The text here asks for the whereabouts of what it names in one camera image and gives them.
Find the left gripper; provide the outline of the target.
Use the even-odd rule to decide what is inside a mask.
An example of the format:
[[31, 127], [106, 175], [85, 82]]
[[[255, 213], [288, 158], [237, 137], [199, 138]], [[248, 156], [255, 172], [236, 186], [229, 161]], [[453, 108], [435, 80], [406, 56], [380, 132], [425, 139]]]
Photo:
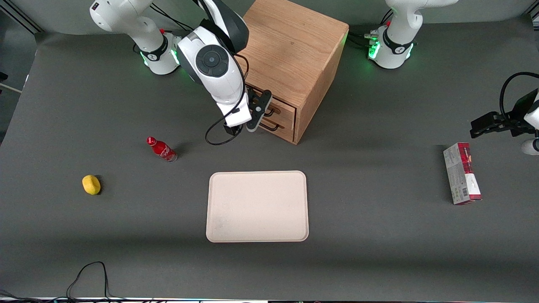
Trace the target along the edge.
[[[538, 90], [535, 89], [516, 101], [511, 111], [502, 109], [506, 127], [510, 130], [512, 137], [523, 134], [533, 134], [538, 136], [538, 122], [529, 122], [524, 117], [528, 114], [538, 113]], [[470, 136], [478, 138], [484, 134], [499, 133], [499, 114], [488, 112], [471, 122]]]

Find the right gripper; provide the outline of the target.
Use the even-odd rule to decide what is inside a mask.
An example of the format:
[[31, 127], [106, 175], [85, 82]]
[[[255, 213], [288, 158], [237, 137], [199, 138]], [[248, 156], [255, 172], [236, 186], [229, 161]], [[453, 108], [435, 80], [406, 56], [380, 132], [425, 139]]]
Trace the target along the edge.
[[234, 105], [220, 105], [225, 120], [224, 129], [231, 136], [236, 136], [240, 126], [251, 120], [248, 105], [239, 105], [233, 110], [234, 107]]

